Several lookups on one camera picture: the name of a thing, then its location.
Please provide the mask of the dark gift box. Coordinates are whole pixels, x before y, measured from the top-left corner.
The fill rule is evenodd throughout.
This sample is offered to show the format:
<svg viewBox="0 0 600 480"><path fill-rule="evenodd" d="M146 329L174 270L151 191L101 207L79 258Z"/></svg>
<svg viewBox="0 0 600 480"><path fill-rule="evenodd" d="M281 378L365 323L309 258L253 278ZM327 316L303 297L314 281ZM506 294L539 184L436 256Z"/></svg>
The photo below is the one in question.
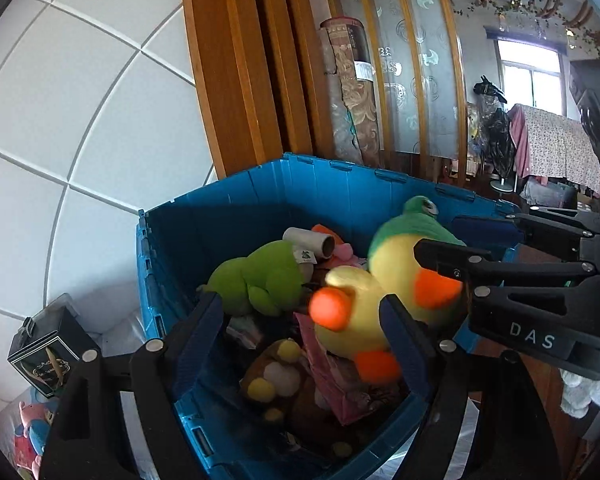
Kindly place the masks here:
<svg viewBox="0 0 600 480"><path fill-rule="evenodd" d="M25 318L12 337L7 361L35 390L59 396L73 365L99 345L84 330L66 292L37 314Z"/></svg>

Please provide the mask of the floral cloth covered table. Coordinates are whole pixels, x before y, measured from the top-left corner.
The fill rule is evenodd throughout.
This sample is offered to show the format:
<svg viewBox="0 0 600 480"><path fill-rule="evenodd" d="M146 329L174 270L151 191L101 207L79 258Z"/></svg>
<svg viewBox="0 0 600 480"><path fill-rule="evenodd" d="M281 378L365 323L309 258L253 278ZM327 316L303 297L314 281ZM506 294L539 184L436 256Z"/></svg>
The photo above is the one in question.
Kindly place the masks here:
<svg viewBox="0 0 600 480"><path fill-rule="evenodd" d="M566 179L600 196L600 162L580 122L522 104L507 115L521 179Z"/></svg>

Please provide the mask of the pink pig plush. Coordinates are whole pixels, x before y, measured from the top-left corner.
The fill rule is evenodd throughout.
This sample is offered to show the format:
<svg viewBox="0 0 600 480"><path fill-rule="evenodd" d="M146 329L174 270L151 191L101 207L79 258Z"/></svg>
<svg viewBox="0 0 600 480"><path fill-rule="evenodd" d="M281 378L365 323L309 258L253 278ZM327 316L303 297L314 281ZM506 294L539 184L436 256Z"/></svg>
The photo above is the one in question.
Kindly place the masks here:
<svg viewBox="0 0 600 480"><path fill-rule="evenodd" d="M338 266L354 266L363 270L368 268L367 260L356 256L349 243L337 244L332 255L323 263L323 266L328 270L338 268Z"/></svg>

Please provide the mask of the rolled patterned carpet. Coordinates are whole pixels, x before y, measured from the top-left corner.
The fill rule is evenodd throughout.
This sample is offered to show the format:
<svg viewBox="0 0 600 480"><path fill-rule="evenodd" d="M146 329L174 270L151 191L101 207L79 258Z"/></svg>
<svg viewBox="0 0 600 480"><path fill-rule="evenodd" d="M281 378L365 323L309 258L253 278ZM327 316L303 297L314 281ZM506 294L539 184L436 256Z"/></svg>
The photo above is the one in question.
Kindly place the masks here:
<svg viewBox="0 0 600 480"><path fill-rule="evenodd" d="M348 16L322 21L323 48L334 150L338 159L380 166L375 70L364 26Z"/></svg>

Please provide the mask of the green plush toy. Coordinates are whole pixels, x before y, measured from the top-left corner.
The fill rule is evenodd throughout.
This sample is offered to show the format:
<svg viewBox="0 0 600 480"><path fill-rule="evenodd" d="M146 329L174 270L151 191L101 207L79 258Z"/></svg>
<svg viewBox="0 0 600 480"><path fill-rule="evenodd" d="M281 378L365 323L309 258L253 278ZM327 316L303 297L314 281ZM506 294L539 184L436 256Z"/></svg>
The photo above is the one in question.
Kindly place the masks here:
<svg viewBox="0 0 600 480"><path fill-rule="evenodd" d="M300 307L306 284L296 248L288 240L274 240L252 252L221 263L201 292L215 292L230 316L256 311L277 316Z"/></svg>

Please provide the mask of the orange plush toy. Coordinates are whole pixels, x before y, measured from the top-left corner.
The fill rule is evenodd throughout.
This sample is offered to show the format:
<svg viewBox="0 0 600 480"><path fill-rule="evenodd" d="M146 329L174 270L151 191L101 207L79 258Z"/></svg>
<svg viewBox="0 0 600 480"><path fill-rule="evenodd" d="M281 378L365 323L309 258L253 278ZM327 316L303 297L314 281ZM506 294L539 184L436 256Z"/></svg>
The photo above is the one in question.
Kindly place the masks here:
<svg viewBox="0 0 600 480"><path fill-rule="evenodd" d="M331 236L334 239L336 246L342 245L344 243L342 238L336 232L329 229L327 226L322 226L321 224L316 224L312 228L312 231Z"/></svg>

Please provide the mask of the blue plastic storage crate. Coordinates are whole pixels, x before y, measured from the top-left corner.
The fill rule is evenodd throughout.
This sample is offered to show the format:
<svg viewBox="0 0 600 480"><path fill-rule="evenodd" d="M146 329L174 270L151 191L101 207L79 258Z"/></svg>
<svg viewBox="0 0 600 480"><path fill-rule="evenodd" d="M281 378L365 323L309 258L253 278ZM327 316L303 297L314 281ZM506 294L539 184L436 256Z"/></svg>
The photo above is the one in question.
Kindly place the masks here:
<svg viewBox="0 0 600 480"><path fill-rule="evenodd" d="M365 256L378 228L416 195L436 204L439 222L457 238L496 258L522 239L513 204L394 171L287 154L140 214L137 275L146 336L164 337L188 318L221 263L278 240L286 229L327 226ZM175 411L211 479L364 479L400 450L426 410L424 400L401 391L347 428L347 458L290 446L291 431L268 429L248 411L238 388L248 356L219 332L207 353L186 353L176 375Z"/></svg>

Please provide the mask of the glass partition wooden frame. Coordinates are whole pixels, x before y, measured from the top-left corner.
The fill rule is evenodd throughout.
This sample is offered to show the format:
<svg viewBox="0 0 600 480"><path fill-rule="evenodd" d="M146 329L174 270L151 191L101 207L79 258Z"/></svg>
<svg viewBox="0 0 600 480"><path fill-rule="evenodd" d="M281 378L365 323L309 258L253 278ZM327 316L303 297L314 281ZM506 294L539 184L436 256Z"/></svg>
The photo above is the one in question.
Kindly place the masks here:
<svg viewBox="0 0 600 480"><path fill-rule="evenodd" d="M329 0L370 47L385 165L463 185L467 98L452 0Z"/></svg>

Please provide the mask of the brown yellow plush toy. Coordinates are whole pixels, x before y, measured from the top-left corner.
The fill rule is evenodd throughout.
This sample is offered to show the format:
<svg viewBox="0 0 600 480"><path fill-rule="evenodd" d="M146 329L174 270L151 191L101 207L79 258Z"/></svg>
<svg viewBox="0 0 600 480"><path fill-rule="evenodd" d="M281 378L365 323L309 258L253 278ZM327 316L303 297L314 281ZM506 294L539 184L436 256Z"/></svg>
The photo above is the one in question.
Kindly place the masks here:
<svg viewBox="0 0 600 480"><path fill-rule="evenodd" d="M242 394L266 422L279 422L294 404L306 372L293 339L275 341L255 359L240 382Z"/></svg>

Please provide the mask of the yellow duck frog-hat plush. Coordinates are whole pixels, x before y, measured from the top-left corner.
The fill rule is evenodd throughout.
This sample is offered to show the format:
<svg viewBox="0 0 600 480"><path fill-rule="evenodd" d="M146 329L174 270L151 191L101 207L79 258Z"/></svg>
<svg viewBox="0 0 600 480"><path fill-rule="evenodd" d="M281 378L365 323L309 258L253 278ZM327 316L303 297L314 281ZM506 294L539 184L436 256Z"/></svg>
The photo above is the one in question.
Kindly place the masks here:
<svg viewBox="0 0 600 480"><path fill-rule="evenodd" d="M421 266L415 246L421 240L463 244L438 221L438 207L426 196L410 198L402 214L375 233L367 268L337 266L309 303L316 339L328 352L354 363L362 382L388 385L400 365L380 325L379 305L397 296L414 320L430 327L448 322L460 306L463 284Z"/></svg>

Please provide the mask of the grey cardboard tube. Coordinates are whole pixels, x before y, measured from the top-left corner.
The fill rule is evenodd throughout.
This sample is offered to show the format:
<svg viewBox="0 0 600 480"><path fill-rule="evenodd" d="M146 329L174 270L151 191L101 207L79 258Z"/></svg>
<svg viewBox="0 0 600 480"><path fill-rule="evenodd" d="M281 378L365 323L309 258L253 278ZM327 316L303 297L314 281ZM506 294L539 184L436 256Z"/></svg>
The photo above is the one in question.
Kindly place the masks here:
<svg viewBox="0 0 600 480"><path fill-rule="evenodd" d="M299 228L286 229L283 240L291 242L294 247L313 252L321 259L329 259L336 246L334 239L329 235Z"/></svg>

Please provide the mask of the wooden door frame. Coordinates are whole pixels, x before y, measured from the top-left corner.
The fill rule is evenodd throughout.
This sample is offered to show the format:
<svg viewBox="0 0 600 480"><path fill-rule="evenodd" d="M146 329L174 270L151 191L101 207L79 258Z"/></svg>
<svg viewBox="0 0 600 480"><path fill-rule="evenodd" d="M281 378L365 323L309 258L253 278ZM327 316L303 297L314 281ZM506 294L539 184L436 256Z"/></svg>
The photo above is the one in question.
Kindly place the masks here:
<svg viewBox="0 0 600 480"><path fill-rule="evenodd" d="M286 152L332 158L323 53L310 0L183 0L216 175Z"/></svg>

